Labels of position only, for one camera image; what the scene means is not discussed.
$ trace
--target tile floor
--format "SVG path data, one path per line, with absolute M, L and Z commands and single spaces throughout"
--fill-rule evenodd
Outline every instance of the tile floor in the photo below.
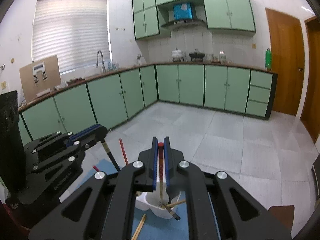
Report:
M 311 166 L 317 150 L 300 120 L 272 112 L 264 121 L 207 110 L 157 102 L 132 120 L 112 130 L 108 146 L 120 166 L 124 160 L 122 138 L 128 161 L 151 147 L 152 137 L 183 152 L 186 160 L 203 171 L 225 170 L 265 208 L 295 206 L 292 236 L 307 222 L 315 204 Z M 87 150 L 83 174 L 61 196 L 64 200 L 101 159 L 108 160 L 102 145 Z

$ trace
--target window blind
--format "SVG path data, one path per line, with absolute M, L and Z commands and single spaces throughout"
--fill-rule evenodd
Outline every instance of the window blind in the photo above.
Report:
M 98 50 L 104 61 L 112 60 L 108 0 L 37 1 L 32 33 L 34 61 L 58 55 L 63 73 L 95 66 Z

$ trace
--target white pot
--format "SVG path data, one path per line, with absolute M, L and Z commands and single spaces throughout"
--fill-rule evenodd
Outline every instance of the white pot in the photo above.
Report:
M 172 56 L 172 58 L 182 58 L 183 57 L 182 50 L 176 48 L 175 50 L 173 50 L 171 52 L 171 56 Z

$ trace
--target bolt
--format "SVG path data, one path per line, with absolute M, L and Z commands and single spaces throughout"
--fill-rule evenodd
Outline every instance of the bolt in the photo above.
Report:
M 225 179 L 227 176 L 228 176 L 228 175 L 227 175 L 224 171 L 219 171 L 219 172 L 217 173 L 217 177 L 218 177 L 219 179 Z
M 179 166 L 182 168 L 187 168 L 189 167 L 189 163 L 187 161 L 181 161 L 179 162 Z
M 141 167 L 143 166 L 143 162 L 141 162 L 141 161 L 135 161 L 135 162 L 133 163 L 133 166 L 134 166 L 135 168 L 141 168 Z
M 94 175 L 94 177 L 96 178 L 96 179 L 103 179 L 104 178 L 104 172 L 103 171 L 98 171 L 98 172 L 96 172 L 96 174 Z

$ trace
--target brown countertop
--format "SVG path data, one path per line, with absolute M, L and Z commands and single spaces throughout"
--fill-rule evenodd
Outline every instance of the brown countertop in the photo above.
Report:
M 45 94 L 45 95 L 43 95 L 43 96 L 41 96 L 41 97 L 39 97 L 37 99 L 34 99 L 34 100 L 28 102 L 27 104 L 24 104 L 23 106 L 19 107 L 19 112 L 23 112 L 23 111 L 27 110 L 28 108 L 30 108 L 30 107 L 32 107 L 32 106 L 34 106 L 34 105 L 46 100 L 47 98 L 53 97 L 56 94 L 59 94 L 59 93 L 61 93 L 63 91 L 66 91 L 66 90 L 71 89 L 73 87 L 79 86 L 81 84 L 88 83 L 88 82 L 96 80 L 96 79 L 104 78 L 104 77 L 111 76 L 111 75 L 114 75 L 114 74 L 118 74 L 118 73 L 121 73 L 121 72 L 125 72 L 125 71 L 128 71 L 128 70 L 133 70 L 133 69 L 137 69 L 137 68 L 140 68 L 140 67 L 146 67 L 146 66 L 150 66 L 150 65 L 174 65 L 174 64 L 182 64 L 182 65 L 202 65 L 202 64 L 204 64 L 204 65 L 218 65 L 218 66 L 227 66 L 227 67 L 247 68 L 247 69 L 252 69 L 252 70 L 259 70 L 259 71 L 266 72 L 266 73 L 272 73 L 272 74 L 275 73 L 273 71 L 261 69 L 261 68 L 258 68 L 256 66 L 240 65 L 240 64 L 234 64 L 234 63 L 221 64 L 219 62 L 209 62 L 209 61 L 204 61 L 204 62 L 200 62 L 200 61 L 197 61 L 197 62 L 192 62 L 192 61 L 186 61 L 186 62 L 152 62 L 152 63 L 143 64 L 141 66 L 122 67 L 122 68 L 117 69 L 117 70 L 108 71 L 106 73 L 102 73 L 102 74 L 98 74 L 98 75 L 87 77 L 84 80 L 81 80 L 79 82 L 76 82 L 76 83 L 74 83 L 72 85 L 68 85 L 67 87 L 64 87 L 64 88 L 61 88 L 61 89 L 58 89 L 58 90 L 53 90 L 50 93 L 47 93 L 47 94 Z

